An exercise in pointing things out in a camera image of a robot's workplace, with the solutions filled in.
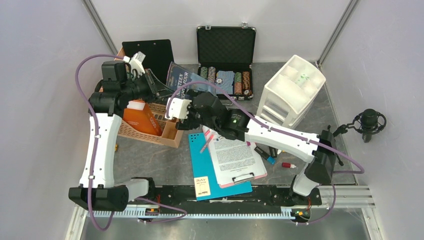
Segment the black microphone on tripod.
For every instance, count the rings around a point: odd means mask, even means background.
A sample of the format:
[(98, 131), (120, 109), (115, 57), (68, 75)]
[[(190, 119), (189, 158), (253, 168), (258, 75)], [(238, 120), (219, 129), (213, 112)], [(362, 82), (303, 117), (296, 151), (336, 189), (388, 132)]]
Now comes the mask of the black microphone on tripod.
[(372, 136), (382, 132), (386, 125), (387, 118), (384, 114), (372, 108), (368, 108), (356, 115), (351, 123), (340, 125), (332, 135), (335, 138), (353, 129), (361, 134), (364, 143), (369, 143)]

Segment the black blue-capped highlighter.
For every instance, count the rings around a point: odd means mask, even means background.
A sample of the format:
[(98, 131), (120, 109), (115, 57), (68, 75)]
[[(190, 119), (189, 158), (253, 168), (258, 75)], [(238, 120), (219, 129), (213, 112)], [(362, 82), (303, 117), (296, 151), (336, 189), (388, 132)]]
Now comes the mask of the black blue-capped highlighter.
[(276, 163), (276, 160), (269, 154), (267, 153), (265, 150), (263, 150), (262, 148), (260, 148), (259, 146), (256, 146), (254, 148), (254, 150), (264, 159), (266, 160), (268, 163), (270, 163), (271, 165), (274, 165)]

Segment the black green-capped highlighter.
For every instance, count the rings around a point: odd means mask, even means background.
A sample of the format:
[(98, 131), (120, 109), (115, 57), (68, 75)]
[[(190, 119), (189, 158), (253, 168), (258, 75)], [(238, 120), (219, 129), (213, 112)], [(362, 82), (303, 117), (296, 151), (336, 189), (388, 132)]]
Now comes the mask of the black green-capped highlighter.
[(271, 147), (271, 146), (269, 147), (269, 153), (270, 153), (270, 156), (274, 159), (278, 157), (278, 150), (274, 147)]

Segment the white drawer organizer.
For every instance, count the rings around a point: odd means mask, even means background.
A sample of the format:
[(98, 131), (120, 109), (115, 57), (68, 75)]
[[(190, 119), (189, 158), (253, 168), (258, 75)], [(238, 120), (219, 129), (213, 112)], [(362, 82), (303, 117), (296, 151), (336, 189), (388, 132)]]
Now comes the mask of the white drawer organizer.
[(258, 117), (295, 129), (326, 82), (312, 63), (294, 54), (264, 85)]

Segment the orange Good Morning book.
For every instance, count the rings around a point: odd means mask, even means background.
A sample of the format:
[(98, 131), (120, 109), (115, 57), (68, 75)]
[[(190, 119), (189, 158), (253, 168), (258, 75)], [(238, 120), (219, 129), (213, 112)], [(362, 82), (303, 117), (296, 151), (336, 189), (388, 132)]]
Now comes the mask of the orange Good Morning book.
[(161, 136), (163, 131), (149, 105), (142, 100), (131, 100), (123, 113), (123, 121), (140, 133)]

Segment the black clipboard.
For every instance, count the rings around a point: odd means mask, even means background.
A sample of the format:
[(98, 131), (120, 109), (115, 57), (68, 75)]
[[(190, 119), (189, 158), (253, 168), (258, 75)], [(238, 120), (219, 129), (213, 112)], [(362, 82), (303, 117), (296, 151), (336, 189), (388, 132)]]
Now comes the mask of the black clipboard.
[(151, 69), (163, 84), (167, 82), (169, 66), (174, 61), (170, 39), (123, 41), (122, 49), (128, 57), (132, 57), (137, 52), (145, 54), (143, 67)]

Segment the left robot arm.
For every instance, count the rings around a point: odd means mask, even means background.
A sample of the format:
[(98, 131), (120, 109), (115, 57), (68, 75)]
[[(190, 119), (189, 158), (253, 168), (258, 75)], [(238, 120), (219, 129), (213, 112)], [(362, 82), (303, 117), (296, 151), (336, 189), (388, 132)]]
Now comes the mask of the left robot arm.
[(124, 110), (131, 101), (151, 103), (170, 97), (172, 91), (140, 60), (105, 61), (101, 72), (100, 89), (87, 98), (90, 136), (85, 169), (68, 198), (85, 210), (122, 212), (137, 197), (145, 204), (157, 198), (157, 190), (145, 178), (115, 184), (115, 145)]

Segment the aluminium slotted rail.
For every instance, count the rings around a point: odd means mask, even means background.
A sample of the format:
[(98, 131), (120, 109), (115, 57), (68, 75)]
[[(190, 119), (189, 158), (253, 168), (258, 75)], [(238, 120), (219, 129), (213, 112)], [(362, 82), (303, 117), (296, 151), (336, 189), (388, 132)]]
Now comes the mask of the aluminium slotted rail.
[[(182, 216), (181, 212), (177, 213), (160, 213), (151, 214), (147, 212), (146, 207), (130, 205), (124, 211), (114, 213), (115, 218), (136, 218), (136, 219), (171, 219)], [(290, 208), (280, 208), (277, 213), (188, 213), (184, 219), (266, 219), (266, 220), (294, 220), (291, 215)]]

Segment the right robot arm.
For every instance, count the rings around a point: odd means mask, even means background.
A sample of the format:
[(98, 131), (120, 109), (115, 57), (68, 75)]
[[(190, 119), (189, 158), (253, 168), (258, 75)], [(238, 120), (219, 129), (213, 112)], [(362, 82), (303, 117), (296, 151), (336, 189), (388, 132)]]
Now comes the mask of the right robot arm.
[(202, 125), (228, 140), (266, 145), (304, 161), (303, 170), (288, 191), (295, 204), (306, 201), (317, 186), (332, 183), (337, 157), (335, 140), (328, 130), (315, 134), (286, 128), (253, 116), (240, 106), (228, 108), (210, 92), (200, 92), (192, 99), (170, 98), (167, 115), (181, 120), (183, 130)]

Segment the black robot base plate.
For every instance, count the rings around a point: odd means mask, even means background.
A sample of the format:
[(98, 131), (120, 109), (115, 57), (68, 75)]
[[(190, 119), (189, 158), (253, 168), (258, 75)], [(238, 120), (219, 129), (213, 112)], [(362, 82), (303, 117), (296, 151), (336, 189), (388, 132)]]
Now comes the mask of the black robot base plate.
[[(196, 200), (195, 187), (193, 185), (151, 186), (145, 197), (150, 200), (159, 200), (160, 203), (166, 205)], [(210, 199), (210, 201), (215, 200), (266, 202), (267, 204), (276, 204), (283, 207), (320, 206), (323, 203), (318, 188), (314, 188), (309, 196), (301, 196), (293, 193), (290, 187), (283, 185), (253, 185), (251, 192), (226, 194)]]

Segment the small red-capped bottle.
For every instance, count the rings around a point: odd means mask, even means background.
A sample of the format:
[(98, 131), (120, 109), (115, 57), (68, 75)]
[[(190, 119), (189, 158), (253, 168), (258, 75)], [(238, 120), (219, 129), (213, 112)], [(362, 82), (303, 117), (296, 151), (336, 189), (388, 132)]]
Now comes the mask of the small red-capped bottle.
[(282, 162), (281, 166), (283, 168), (287, 168), (287, 169), (295, 169), (297, 166), (295, 164), (289, 163), (289, 162)]

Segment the white pink-capped marker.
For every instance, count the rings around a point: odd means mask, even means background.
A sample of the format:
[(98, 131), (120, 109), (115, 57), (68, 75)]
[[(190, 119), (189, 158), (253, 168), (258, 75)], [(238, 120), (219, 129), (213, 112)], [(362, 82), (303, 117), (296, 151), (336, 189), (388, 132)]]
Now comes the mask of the white pink-capped marker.
[(212, 130), (210, 128), (204, 132), (204, 135), (206, 137), (209, 136), (209, 135), (211, 135), (211, 134), (212, 134)]

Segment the clear pink pen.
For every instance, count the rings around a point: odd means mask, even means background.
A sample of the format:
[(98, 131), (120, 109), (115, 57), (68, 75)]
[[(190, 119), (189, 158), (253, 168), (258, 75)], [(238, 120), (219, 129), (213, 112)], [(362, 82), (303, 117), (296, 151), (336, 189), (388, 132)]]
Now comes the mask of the clear pink pen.
[(214, 138), (213, 133), (211, 133), (210, 135), (207, 136), (205, 144), (203, 145), (203, 147), (199, 151), (201, 154), (206, 150), (206, 148), (208, 147), (211, 140), (213, 140), (213, 138)]

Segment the peach plastic file organizer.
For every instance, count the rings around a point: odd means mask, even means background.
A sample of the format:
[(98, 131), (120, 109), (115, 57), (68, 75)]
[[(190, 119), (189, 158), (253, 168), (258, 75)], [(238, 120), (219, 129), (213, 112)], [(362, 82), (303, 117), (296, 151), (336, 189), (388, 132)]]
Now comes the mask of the peach plastic file organizer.
[(120, 137), (179, 147), (184, 131), (176, 128), (175, 120), (165, 118), (165, 105), (133, 100), (129, 106), (118, 130)]

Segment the Nineteen Eighty-Four dark book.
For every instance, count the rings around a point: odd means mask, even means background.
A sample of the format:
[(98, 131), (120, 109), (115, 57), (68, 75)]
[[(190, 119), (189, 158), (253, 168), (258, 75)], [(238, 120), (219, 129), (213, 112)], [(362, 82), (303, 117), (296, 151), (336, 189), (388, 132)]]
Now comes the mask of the Nineteen Eighty-Four dark book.
[(202, 83), (191, 84), (182, 88), (181, 91), (179, 91), (176, 94), (176, 98), (191, 100), (192, 96), (187, 94), (187, 90), (190, 90), (190, 89), (197, 90), (200, 92), (210, 92), (213, 96), (217, 95), (216, 89), (214, 87), (208, 84), (205, 84), (206, 82), (209, 83), (209, 81), (206, 78), (203, 78), (200, 75), (190, 70), (187, 70), (181, 65), (176, 64), (175, 62), (172, 61), (168, 68), (166, 86), (175, 92), (182, 85), (185, 85), (191, 82), (202, 82)]

